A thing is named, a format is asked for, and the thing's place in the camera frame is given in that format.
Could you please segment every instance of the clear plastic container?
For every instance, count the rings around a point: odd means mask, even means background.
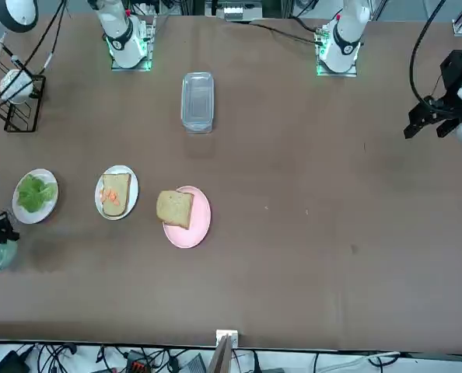
[[[190,72],[183,79],[181,120],[188,132],[212,131],[214,120],[214,78],[209,72]]]

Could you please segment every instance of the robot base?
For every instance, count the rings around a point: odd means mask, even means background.
[[[107,41],[108,48],[110,50],[110,56],[112,57],[112,71],[150,71],[153,66],[153,42],[155,41],[156,34],[156,16],[153,17],[153,23],[149,24],[144,20],[140,20],[140,25],[145,32],[145,38],[141,41],[142,48],[146,48],[146,57],[140,60],[140,62],[132,68],[122,68],[114,59],[114,53],[111,49],[110,44]]]
[[[323,43],[323,45],[326,45],[326,43],[329,41],[330,36],[328,31],[325,29],[325,26],[323,26],[323,32],[321,33],[315,33],[314,34],[314,40],[315,41],[320,41]],[[320,59],[320,54],[324,52],[324,47],[321,47],[316,44],[316,74],[317,76],[348,76],[348,77],[356,77],[357,76],[357,65],[356,61],[352,65],[352,67],[347,70],[346,72],[334,72],[329,69],[328,66],[322,60]]]

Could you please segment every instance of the sandwich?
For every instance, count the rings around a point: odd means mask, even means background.
[[[168,225],[189,229],[193,194],[163,190],[156,202],[156,216]]]
[[[103,174],[103,189],[100,199],[106,216],[121,216],[128,207],[130,173]]]

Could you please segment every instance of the floor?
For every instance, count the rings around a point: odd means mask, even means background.
[[[25,351],[28,346],[23,346],[21,344],[6,344],[0,345],[0,360],[10,351],[10,350],[19,350],[19,354]],[[30,373],[37,373],[37,357],[39,350],[42,348],[41,345],[37,345],[29,357],[26,359],[26,363],[30,368]],[[135,350],[141,352],[139,348],[132,347]],[[130,347],[122,347],[122,352],[130,351]],[[155,353],[159,349],[145,348],[145,353],[147,355]],[[60,362],[63,364],[65,369],[69,372],[74,373],[93,373],[93,372],[103,372],[105,371],[104,361],[99,361],[96,363],[96,357],[99,352],[98,346],[81,346],[78,347],[77,353],[71,355],[69,352],[65,353],[64,356],[60,359]],[[175,355],[181,350],[171,350],[171,355]],[[198,354],[201,354],[204,364],[208,367],[210,360],[212,359],[211,350],[189,350],[181,354],[178,357],[178,363],[180,367],[183,368],[182,373],[193,373],[187,369],[184,369],[184,366]],[[49,365],[44,367],[44,363],[50,354],[44,350],[41,359],[40,366],[42,371],[47,371]],[[254,356],[249,350],[236,350],[236,357],[239,361],[239,364],[236,363],[236,358],[233,359],[229,373],[248,373],[252,372],[254,369]],[[257,352],[257,357],[261,370],[264,373],[268,373],[267,370],[274,369],[269,371],[269,373],[310,373],[313,371],[313,363],[316,357],[316,354],[312,353],[287,353],[287,352],[274,352],[274,351],[264,351]],[[116,368],[117,371],[121,371],[125,367],[125,359],[113,348],[107,348],[105,350],[105,358],[108,363],[108,367],[112,369]],[[332,355],[332,354],[321,354],[318,357],[316,373],[323,373],[327,371],[335,371],[337,373],[349,373],[349,372],[358,372],[358,373],[378,373],[379,368],[373,367],[367,360],[362,360],[356,366],[351,368],[335,368],[336,365],[346,364],[351,361],[357,360],[360,358],[360,355]],[[387,357],[381,358],[383,363],[388,361]],[[160,364],[162,361],[160,358],[157,358],[156,364]],[[157,369],[152,370],[157,373],[168,373],[167,369]],[[426,360],[420,358],[399,358],[394,364],[386,366],[383,371],[385,373],[422,373],[424,371],[433,371],[435,373],[462,373],[462,361],[437,361],[437,360]]]

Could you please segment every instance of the metal rack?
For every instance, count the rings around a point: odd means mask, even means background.
[[[44,75],[36,75],[26,68],[18,57],[4,45],[4,39],[4,36],[0,39],[0,82],[11,70],[9,66],[13,64],[15,68],[22,69],[30,76],[33,91],[29,99],[24,103],[11,103],[9,101],[12,98],[11,96],[9,99],[0,98],[0,118],[5,122],[3,128],[9,133],[35,132],[39,112],[43,104],[46,77]]]

